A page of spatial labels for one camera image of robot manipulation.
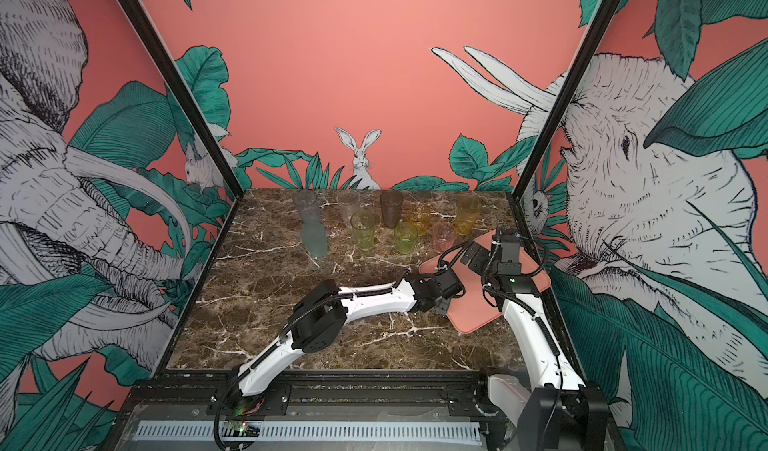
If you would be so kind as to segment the pink square tray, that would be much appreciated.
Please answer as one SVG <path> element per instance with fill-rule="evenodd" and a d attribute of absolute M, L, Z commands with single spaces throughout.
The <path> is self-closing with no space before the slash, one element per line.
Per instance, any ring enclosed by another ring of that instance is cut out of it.
<path fill-rule="evenodd" d="M 490 250 L 493 231 L 487 232 L 474 241 L 487 251 Z M 519 256 L 523 272 L 529 273 L 538 266 L 536 261 L 528 255 L 524 249 L 520 249 Z M 420 273 L 432 273 L 438 266 L 439 253 L 437 257 L 427 260 L 420 265 Z M 461 298 L 453 298 L 447 308 L 446 315 L 455 329 L 462 334 L 472 333 L 488 323 L 502 316 L 502 313 L 496 307 L 489 305 L 483 297 L 481 277 L 472 271 L 467 264 L 457 261 L 452 267 L 464 285 L 466 292 Z M 532 277 L 532 282 L 536 291 L 541 293 L 551 287 L 551 278 L 546 271 L 541 270 L 536 276 Z"/>

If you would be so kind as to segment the clear short glass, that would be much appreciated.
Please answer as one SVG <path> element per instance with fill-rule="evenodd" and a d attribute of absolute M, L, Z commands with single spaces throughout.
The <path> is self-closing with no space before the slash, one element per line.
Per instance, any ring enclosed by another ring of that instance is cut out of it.
<path fill-rule="evenodd" d="M 351 227 L 351 218 L 361 208 L 361 194 L 357 190 L 341 190 L 337 194 L 337 206 L 346 227 Z"/>

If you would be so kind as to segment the clear bluish tall glass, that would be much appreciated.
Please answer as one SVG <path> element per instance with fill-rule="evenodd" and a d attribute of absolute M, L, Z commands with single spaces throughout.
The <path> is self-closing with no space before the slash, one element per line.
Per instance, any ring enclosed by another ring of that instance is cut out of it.
<path fill-rule="evenodd" d="M 315 191 L 300 190 L 295 195 L 293 202 L 303 223 L 322 223 L 319 195 Z"/>

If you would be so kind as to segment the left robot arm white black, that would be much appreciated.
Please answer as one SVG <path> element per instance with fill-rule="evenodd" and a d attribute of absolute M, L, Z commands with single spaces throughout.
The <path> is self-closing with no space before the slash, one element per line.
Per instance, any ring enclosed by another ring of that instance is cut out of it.
<path fill-rule="evenodd" d="M 407 271 L 394 282 L 366 287 L 325 280 L 294 306 L 269 346 L 239 368 L 235 390 L 242 397 L 262 394 L 294 361 L 333 344 L 351 322 L 389 313 L 429 312 L 465 292 L 458 275 L 448 269 L 425 274 Z"/>

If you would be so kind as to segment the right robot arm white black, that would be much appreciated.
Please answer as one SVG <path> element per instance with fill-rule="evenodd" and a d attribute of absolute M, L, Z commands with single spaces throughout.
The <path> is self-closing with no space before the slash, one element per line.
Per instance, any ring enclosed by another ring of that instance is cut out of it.
<path fill-rule="evenodd" d="M 521 252 L 519 233 L 499 228 L 489 248 L 474 244 L 464 260 L 480 276 L 483 295 L 511 327 L 529 377 L 524 387 L 511 376 L 490 376 L 489 399 L 514 425 L 520 450 L 604 450 L 607 402 L 566 357 L 533 281 L 543 266 L 525 271 Z"/>

